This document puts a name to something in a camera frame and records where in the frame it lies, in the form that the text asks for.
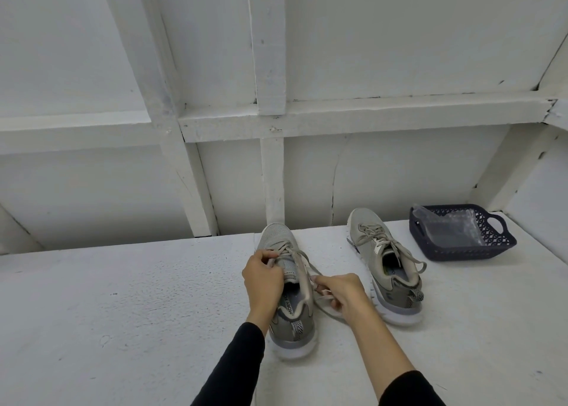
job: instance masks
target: black sleeve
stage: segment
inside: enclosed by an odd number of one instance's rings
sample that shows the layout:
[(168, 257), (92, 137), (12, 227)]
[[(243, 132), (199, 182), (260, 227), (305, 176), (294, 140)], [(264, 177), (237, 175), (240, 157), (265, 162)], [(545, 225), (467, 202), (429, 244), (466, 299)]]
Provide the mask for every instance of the black sleeve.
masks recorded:
[(251, 404), (263, 356), (262, 331), (253, 323), (242, 324), (191, 404)]
[(401, 374), (380, 397), (379, 406), (445, 406), (434, 388), (417, 370)]

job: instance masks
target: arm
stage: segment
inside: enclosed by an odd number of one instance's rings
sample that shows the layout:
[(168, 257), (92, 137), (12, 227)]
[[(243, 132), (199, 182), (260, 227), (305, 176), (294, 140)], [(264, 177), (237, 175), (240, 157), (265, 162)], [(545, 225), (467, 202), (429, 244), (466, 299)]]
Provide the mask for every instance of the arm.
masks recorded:
[(192, 405), (251, 403), (264, 356), (264, 336), (284, 288), (282, 269), (268, 268), (263, 261), (277, 256), (260, 250), (246, 263), (243, 278), (251, 311)]
[(315, 276), (317, 291), (333, 294), (331, 305), (351, 327), (380, 406), (444, 405), (432, 386), (416, 371), (369, 301), (356, 274)]

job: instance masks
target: table surface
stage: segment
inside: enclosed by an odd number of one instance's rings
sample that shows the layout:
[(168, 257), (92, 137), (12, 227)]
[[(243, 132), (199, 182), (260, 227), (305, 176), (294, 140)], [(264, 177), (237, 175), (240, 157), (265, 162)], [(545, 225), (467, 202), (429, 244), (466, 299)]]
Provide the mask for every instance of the table surface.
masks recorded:
[[(568, 266), (515, 223), (486, 261), (430, 263), (424, 321), (395, 338), (448, 405), (568, 404)], [(424, 258), (408, 221), (387, 223)], [(369, 274), (346, 227), (294, 232), (325, 274)], [(241, 270), (259, 234), (0, 257), (6, 405), (189, 404), (248, 313)], [(258, 406), (372, 405), (349, 328), (316, 312), (319, 344), (267, 348)]]

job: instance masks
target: shoe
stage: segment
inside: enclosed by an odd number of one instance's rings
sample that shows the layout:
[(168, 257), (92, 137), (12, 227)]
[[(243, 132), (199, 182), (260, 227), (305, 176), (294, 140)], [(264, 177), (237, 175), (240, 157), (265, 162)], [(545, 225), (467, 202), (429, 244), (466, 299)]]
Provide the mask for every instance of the shoe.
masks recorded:
[(270, 324), (270, 339), (276, 355), (284, 360), (302, 358), (313, 351), (317, 342), (314, 324), (314, 293), (292, 231), (284, 224), (270, 224), (260, 237), (258, 249), (280, 252), (268, 261), (284, 270), (284, 290)]
[[(422, 320), (422, 280), (426, 263), (397, 242), (380, 217), (370, 209), (351, 212), (347, 241), (357, 250), (372, 276), (371, 298), (381, 317), (394, 325)], [(416, 264), (422, 264), (418, 271)]]

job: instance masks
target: dark plastic basket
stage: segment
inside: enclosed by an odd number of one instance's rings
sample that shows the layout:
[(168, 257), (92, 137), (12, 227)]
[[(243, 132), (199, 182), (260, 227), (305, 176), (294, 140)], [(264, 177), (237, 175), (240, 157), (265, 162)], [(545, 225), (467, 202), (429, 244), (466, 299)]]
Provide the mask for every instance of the dark plastic basket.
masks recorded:
[[(475, 211), (475, 219), (479, 225), (479, 229), (483, 234), (486, 246), (465, 246), (458, 248), (442, 248), (432, 243), (426, 235), (426, 231), (422, 228), (420, 221), (412, 213), (410, 209), (409, 227), (412, 237), (420, 246), (420, 249), (426, 255), (426, 258), (432, 261), (464, 261), (467, 259), (489, 259), (496, 257), (501, 252), (512, 248), (517, 244), (517, 240), (507, 229), (505, 219), (501, 216), (493, 215), (476, 204), (448, 204), (445, 206), (424, 206), (426, 209), (434, 212), (438, 216), (444, 216), (446, 213), (458, 210), (473, 209)], [(490, 217), (497, 219), (503, 226), (503, 232), (498, 233), (491, 226), (487, 219)]]

